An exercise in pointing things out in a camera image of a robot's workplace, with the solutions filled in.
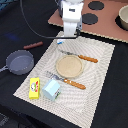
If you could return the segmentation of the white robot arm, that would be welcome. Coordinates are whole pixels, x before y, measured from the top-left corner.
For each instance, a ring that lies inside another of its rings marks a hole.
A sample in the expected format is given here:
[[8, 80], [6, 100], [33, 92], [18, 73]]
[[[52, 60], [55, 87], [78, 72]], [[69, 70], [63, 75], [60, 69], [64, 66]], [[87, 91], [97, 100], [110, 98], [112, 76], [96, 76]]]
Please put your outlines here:
[[72, 37], [77, 29], [77, 24], [81, 20], [81, 12], [83, 9], [83, 0], [62, 0], [61, 9], [63, 30], [65, 37]]

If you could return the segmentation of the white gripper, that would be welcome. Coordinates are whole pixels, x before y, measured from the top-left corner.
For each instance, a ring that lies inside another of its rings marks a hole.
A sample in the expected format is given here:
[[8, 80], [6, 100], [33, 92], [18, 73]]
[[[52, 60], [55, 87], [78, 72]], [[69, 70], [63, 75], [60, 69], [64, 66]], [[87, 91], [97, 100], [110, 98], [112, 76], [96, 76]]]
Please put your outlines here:
[[63, 29], [65, 37], [72, 37], [77, 28], [77, 24], [81, 19], [81, 11], [83, 3], [72, 4], [71, 2], [63, 2]]

